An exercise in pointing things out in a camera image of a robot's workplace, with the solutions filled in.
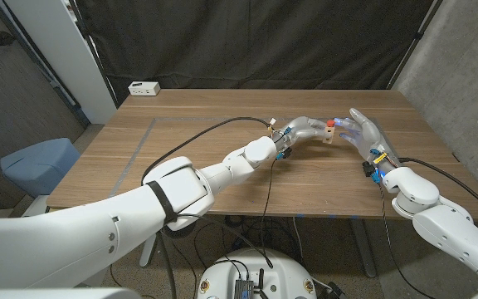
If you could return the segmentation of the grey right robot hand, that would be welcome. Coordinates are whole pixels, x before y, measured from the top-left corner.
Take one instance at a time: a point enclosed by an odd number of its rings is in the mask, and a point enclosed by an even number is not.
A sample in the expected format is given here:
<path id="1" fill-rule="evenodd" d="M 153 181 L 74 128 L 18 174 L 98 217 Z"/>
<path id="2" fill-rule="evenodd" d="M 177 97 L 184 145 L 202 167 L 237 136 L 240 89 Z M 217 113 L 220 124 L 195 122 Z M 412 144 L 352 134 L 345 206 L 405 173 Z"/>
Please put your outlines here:
<path id="1" fill-rule="evenodd" d="M 347 133 L 339 135 L 352 144 L 364 158 L 385 174 L 401 166 L 385 137 L 378 127 L 355 108 L 349 110 L 350 118 L 334 118 L 336 126 L 345 128 Z"/>

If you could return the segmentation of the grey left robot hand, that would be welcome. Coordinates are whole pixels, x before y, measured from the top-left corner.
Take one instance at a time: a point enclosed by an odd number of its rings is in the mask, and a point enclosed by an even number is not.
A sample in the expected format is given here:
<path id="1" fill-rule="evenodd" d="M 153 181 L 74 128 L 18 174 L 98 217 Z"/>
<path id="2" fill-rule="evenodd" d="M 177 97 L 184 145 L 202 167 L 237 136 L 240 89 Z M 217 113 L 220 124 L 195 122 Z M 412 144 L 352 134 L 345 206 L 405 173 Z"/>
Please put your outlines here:
<path id="1" fill-rule="evenodd" d="M 282 152 L 296 143 L 307 140 L 328 140 L 332 135 L 333 132 L 328 132 L 325 121 L 301 116 L 276 130 L 272 139 L 276 145 L 276 151 Z"/>

